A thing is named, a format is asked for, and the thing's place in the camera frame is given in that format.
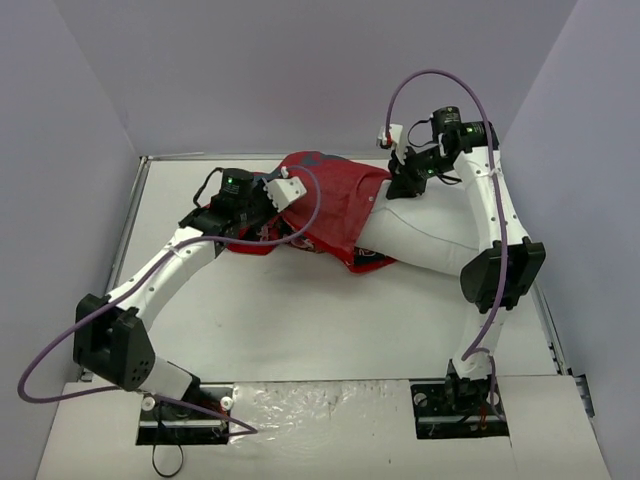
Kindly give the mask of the white pillow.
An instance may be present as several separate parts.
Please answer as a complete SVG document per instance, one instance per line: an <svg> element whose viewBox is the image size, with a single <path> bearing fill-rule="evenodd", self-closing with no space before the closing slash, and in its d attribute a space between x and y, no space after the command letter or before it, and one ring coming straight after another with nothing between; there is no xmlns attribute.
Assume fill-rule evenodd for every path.
<svg viewBox="0 0 640 480"><path fill-rule="evenodd" d="M389 200L382 182L356 246L408 265L451 276L479 253L479 238L463 189L429 186L416 198Z"/></svg>

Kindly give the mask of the red printed pillowcase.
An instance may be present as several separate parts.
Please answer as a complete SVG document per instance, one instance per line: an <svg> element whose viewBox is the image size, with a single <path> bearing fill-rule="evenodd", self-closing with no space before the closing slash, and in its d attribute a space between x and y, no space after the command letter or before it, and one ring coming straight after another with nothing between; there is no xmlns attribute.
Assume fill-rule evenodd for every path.
<svg viewBox="0 0 640 480"><path fill-rule="evenodd" d="M287 155L273 171L260 172L260 177L271 178L281 168L300 165L315 175L319 182L321 201L317 218L306 232L289 245L311 253L327 253L340 260L349 271L364 274L391 265L395 260L376 252L371 247L357 244L366 221L373 210L383 183L391 178L388 171L319 151L299 151ZM309 220L316 202L316 188L304 172L294 173L308 190L275 219L259 229L247 229L241 238L252 242L250 246L231 244L229 250L244 255L265 256L276 246L273 242L297 233Z"/></svg>

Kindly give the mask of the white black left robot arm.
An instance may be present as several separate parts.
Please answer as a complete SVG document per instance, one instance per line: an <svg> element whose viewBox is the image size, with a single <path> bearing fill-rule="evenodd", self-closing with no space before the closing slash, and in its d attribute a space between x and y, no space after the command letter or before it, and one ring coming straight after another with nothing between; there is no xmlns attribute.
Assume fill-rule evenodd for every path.
<svg viewBox="0 0 640 480"><path fill-rule="evenodd" d="M161 250L128 281L102 297L86 295L76 307L73 360L110 384L165 398L179 418L201 406L200 379L157 354L149 337L154 321L176 293L230 245L255 233L303 198L306 187L286 169L267 176L221 169L218 192L193 200Z"/></svg>

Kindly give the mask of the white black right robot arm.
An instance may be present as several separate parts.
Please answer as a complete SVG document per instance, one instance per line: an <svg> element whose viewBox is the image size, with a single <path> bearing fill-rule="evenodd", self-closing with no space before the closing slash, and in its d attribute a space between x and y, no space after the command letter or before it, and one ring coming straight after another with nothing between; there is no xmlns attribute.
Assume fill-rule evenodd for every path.
<svg viewBox="0 0 640 480"><path fill-rule="evenodd" d="M471 312L460 347L449 361L443 389L446 406L465 413L494 395L494 354L506 314L528 293L546 250L531 239L515 211L491 122L465 122L454 106L434 111L427 122L432 140L423 150L409 141L399 124L384 125L377 142L391 152L388 198L418 197L429 179L454 172L471 205L479 247L460 273L461 291Z"/></svg>

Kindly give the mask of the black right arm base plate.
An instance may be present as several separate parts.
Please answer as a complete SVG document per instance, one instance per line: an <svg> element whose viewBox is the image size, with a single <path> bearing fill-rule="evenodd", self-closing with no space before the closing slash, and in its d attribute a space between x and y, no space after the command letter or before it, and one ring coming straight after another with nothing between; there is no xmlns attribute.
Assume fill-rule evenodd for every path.
<svg viewBox="0 0 640 480"><path fill-rule="evenodd" d="M443 380L410 383L415 435L418 440L461 440L510 434L498 390L472 395L460 405L451 402Z"/></svg>

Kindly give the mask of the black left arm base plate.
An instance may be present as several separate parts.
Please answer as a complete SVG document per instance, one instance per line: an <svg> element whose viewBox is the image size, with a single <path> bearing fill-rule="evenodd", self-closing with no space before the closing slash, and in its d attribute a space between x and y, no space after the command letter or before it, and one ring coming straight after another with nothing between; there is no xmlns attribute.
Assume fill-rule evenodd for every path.
<svg viewBox="0 0 640 480"><path fill-rule="evenodd" d="M226 445L230 439L227 420L195 411L145 394L137 421L138 446Z"/></svg>

